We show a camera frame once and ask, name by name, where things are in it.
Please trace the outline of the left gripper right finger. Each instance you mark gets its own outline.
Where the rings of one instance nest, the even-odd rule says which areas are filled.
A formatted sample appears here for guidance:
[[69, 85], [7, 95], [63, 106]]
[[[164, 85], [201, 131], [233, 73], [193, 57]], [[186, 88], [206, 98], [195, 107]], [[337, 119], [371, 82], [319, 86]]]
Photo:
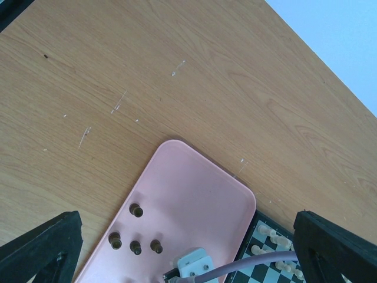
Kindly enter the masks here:
[[311, 211], [294, 222], [293, 246], [306, 282], [376, 282], [376, 245]]

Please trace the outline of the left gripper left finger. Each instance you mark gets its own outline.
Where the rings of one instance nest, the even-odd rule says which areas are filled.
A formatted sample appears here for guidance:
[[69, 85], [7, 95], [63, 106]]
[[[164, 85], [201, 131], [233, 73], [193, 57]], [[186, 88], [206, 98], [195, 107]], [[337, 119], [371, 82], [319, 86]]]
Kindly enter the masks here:
[[1, 246], [1, 282], [71, 282], [81, 227], [79, 212], [64, 212]]

